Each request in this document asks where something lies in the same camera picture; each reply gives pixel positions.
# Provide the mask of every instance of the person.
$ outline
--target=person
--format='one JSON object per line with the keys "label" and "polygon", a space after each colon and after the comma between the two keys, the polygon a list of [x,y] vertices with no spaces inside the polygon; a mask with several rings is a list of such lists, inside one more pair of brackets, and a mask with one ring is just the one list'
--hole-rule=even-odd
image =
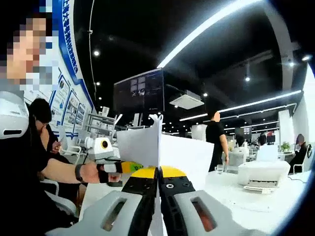
{"label": "person", "polygon": [[[33,129],[36,128],[39,135],[41,143],[33,145],[33,148],[42,148],[44,147],[45,151],[51,155],[52,158],[59,160],[63,163],[70,164],[70,162],[59,153],[61,143],[58,142],[58,138],[51,130],[50,125],[48,124],[52,119],[51,110],[49,103],[43,98],[35,99],[29,106],[29,113],[33,116],[33,122],[30,125],[33,125]],[[68,184],[59,182],[59,193],[58,196],[66,198],[77,203],[77,194],[80,187],[80,184]],[[51,193],[54,193],[54,189],[50,184],[45,185],[45,190]]]}
{"label": "person", "polygon": [[[302,164],[306,155],[307,151],[307,145],[304,140],[304,136],[302,134],[299,134],[296,138],[296,144],[300,146],[300,149],[295,151],[294,158],[290,161],[290,171],[289,173],[293,173],[293,166],[295,164]],[[297,166],[294,168],[295,172],[301,172],[301,167]]]}
{"label": "person", "polygon": [[[34,5],[31,1],[27,1],[18,9],[22,9],[23,12],[16,13],[18,17],[14,17],[12,21],[5,24],[12,24],[16,19],[23,20],[12,25],[14,33],[5,44],[7,55],[0,63],[0,89],[3,94],[16,93],[17,96],[23,98],[23,91],[16,88],[19,88],[21,84],[26,84],[26,73],[33,72],[34,67],[39,65],[39,54],[43,52],[42,42],[45,36],[48,36],[46,24],[51,21],[47,20],[50,17],[48,13],[39,13],[39,11],[34,13]],[[3,32],[5,36],[10,34],[8,29],[4,29]],[[33,148],[33,145],[38,146],[40,143],[40,135],[33,134],[38,133],[37,130],[41,130],[47,123],[30,115],[29,124],[32,122],[35,123],[37,129],[29,125],[20,137],[0,140],[1,156],[5,157],[2,158],[1,164],[3,189],[5,189],[2,201],[5,205],[3,205],[2,214],[5,216],[4,225],[6,222],[10,225],[13,223],[14,227],[10,230],[11,233],[17,235],[29,233],[43,235],[55,228],[69,227],[77,221],[59,210],[48,197],[38,180],[37,172],[41,172],[46,178],[63,183],[100,182],[99,171],[94,162],[78,166],[76,174],[75,165],[51,158],[44,148]],[[100,173],[103,177],[106,176],[106,181],[109,182],[117,182],[120,179],[120,175],[117,174],[105,171],[100,171]]]}
{"label": "person", "polygon": [[267,142],[266,136],[264,134],[260,135],[259,138],[258,138],[259,148],[262,147],[262,146],[267,145],[266,142]]}
{"label": "person", "polygon": [[215,170],[215,166],[222,164],[222,151],[225,154],[226,165],[228,165],[229,158],[226,136],[220,124],[220,113],[217,110],[208,109],[208,117],[210,118],[210,123],[206,128],[206,141],[215,145],[209,168],[210,172]]}
{"label": "person", "polygon": [[233,153],[240,153],[244,156],[244,158],[246,159],[249,154],[250,154],[250,150],[248,149],[248,147],[242,147],[243,143],[245,142],[245,139],[243,136],[238,135],[236,137],[236,142],[238,144],[238,147],[235,147],[232,152]]}

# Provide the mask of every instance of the monitor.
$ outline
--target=monitor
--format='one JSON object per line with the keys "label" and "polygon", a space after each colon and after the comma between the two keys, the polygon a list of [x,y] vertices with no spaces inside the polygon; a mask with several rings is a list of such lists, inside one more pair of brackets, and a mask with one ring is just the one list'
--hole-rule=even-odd
{"label": "monitor", "polygon": [[114,84],[114,110],[120,114],[164,111],[164,78],[161,68]]}
{"label": "monitor", "polygon": [[276,141],[275,135],[267,136],[267,143],[274,143]]}

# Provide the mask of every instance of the white paper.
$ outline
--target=white paper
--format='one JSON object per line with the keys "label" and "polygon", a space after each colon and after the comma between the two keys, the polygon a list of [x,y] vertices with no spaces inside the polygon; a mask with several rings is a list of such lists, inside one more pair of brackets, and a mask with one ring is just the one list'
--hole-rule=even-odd
{"label": "white paper", "polygon": [[[161,139],[163,115],[150,115],[154,124],[150,128],[117,132],[117,142],[122,161],[134,161],[144,167],[159,166],[159,143]],[[152,216],[150,232],[152,236],[163,236],[163,220],[159,191],[155,201],[155,213]]]}
{"label": "white paper", "polygon": [[159,164],[185,172],[195,190],[201,190],[206,184],[213,149],[212,143],[162,135]]}

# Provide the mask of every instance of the hand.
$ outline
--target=hand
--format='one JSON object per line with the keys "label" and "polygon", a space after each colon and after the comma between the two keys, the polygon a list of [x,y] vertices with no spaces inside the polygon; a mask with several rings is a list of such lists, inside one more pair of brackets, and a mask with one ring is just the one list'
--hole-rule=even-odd
{"label": "hand", "polygon": [[[84,182],[87,183],[99,183],[98,170],[95,162],[85,164],[80,169],[80,175]],[[108,173],[108,182],[118,182],[121,178],[119,173]]]}
{"label": "hand", "polygon": [[229,161],[228,156],[225,156],[225,164],[226,164],[226,165],[228,165],[228,161]]}
{"label": "hand", "polygon": [[52,145],[51,153],[57,154],[59,152],[60,146],[61,146],[61,142],[54,141]]}

